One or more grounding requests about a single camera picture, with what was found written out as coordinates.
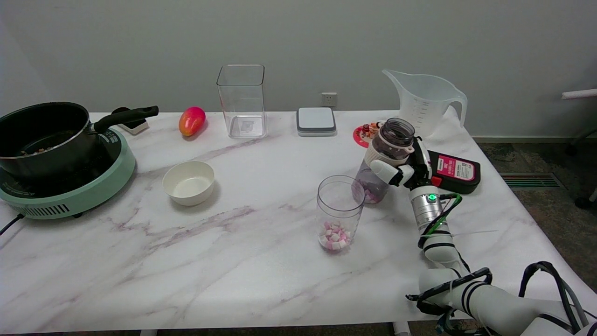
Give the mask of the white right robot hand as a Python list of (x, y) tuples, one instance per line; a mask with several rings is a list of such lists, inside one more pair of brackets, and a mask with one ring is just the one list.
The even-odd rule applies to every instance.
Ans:
[(419, 187), (430, 186), (432, 177), (432, 168), (429, 151), (427, 150), (422, 138), (416, 136), (413, 140), (411, 153), (405, 164), (401, 166), (391, 166), (390, 164), (375, 160), (372, 161), (369, 168), (384, 183), (393, 186), (403, 186), (410, 191)]

